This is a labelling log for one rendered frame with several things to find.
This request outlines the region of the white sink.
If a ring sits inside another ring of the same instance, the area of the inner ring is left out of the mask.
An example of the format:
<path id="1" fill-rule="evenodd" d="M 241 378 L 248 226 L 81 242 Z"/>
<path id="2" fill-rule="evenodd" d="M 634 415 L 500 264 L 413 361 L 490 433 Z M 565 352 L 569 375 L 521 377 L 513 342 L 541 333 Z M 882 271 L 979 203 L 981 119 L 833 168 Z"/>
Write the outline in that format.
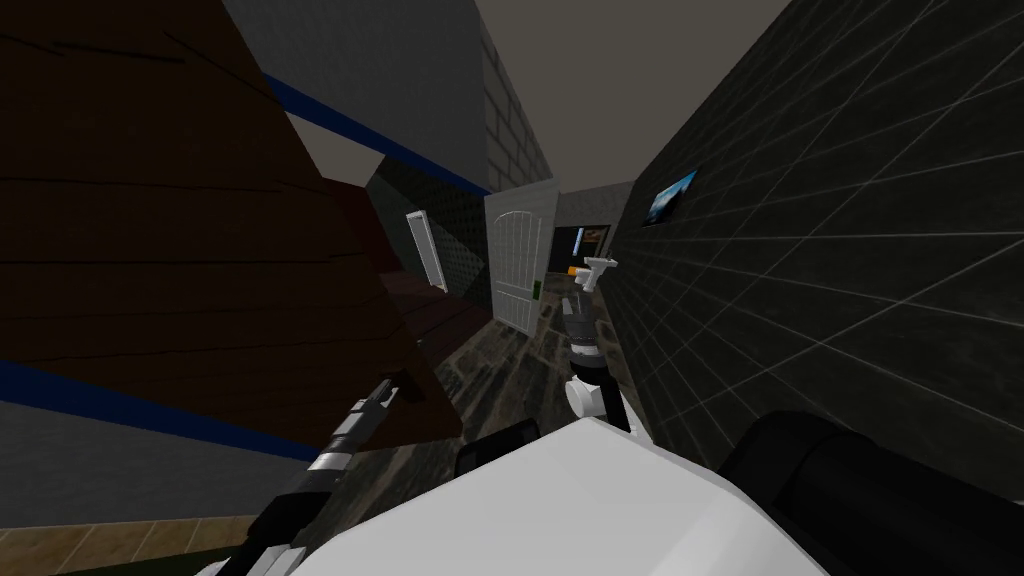
<path id="1" fill-rule="evenodd" d="M 575 268 L 575 284 L 586 293 L 592 293 L 599 278 L 608 269 L 616 268 L 618 262 L 609 258 L 585 257 L 584 265 Z"/>

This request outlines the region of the dark brown wooden door leaf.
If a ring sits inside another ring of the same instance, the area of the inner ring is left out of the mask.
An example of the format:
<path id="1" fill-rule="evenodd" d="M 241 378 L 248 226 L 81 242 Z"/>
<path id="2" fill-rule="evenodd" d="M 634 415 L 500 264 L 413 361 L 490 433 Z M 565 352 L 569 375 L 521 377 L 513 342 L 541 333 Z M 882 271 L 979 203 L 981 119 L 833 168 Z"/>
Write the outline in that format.
<path id="1" fill-rule="evenodd" d="M 0 400 L 313 459 L 463 423 L 221 0 L 0 0 Z"/>

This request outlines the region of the blue landscape wall picture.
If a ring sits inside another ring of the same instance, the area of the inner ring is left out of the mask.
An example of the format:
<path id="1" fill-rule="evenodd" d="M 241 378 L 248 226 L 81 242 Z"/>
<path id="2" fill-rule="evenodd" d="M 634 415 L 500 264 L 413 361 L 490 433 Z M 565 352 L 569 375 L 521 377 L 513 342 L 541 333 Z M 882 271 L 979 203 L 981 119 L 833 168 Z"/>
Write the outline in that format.
<path id="1" fill-rule="evenodd" d="M 679 201 L 690 188 L 698 169 L 691 170 L 684 177 L 657 193 L 645 215 L 642 227 L 655 227 L 666 223 L 675 211 Z"/>

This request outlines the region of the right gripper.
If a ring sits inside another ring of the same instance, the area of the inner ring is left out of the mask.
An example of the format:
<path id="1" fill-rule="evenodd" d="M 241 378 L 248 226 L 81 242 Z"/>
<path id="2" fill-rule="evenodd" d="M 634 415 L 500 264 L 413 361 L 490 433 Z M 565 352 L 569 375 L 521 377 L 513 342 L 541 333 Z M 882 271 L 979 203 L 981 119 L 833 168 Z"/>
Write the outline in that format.
<path id="1" fill-rule="evenodd" d="M 561 300 L 563 324 L 570 340 L 592 339 L 592 299 L 589 294 L 571 294 Z"/>

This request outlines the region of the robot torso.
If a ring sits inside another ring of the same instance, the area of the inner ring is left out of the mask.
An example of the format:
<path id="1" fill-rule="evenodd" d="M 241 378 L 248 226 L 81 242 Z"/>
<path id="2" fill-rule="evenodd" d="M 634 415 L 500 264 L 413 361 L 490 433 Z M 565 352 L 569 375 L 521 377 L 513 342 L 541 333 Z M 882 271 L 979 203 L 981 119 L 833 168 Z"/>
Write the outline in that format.
<path id="1" fill-rule="evenodd" d="M 717 474 L 586 418 L 329 540 L 291 576 L 828 576 Z"/>

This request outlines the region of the white panelled door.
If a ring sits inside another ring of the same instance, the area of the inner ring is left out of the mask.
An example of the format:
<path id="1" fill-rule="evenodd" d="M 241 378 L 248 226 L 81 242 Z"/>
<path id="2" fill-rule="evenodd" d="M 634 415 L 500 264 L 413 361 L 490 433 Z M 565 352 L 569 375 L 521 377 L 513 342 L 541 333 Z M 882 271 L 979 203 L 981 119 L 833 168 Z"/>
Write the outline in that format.
<path id="1" fill-rule="evenodd" d="M 484 198 L 492 312 L 532 337 L 555 229 L 559 180 L 550 178 Z"/>

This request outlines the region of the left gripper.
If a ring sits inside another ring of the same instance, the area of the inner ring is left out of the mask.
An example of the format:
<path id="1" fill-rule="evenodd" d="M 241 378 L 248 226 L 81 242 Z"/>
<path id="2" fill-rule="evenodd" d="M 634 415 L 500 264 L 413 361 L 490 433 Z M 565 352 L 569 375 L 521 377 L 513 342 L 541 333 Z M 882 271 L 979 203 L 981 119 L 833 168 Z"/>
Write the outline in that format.
<path id="1" fill-rule="evenodd" d="M 357 401 L 349 411 L 348 433 L 374 433 L 386 417 L 398 387 L 393 379 L 383 379 L 368 398 Z"/>

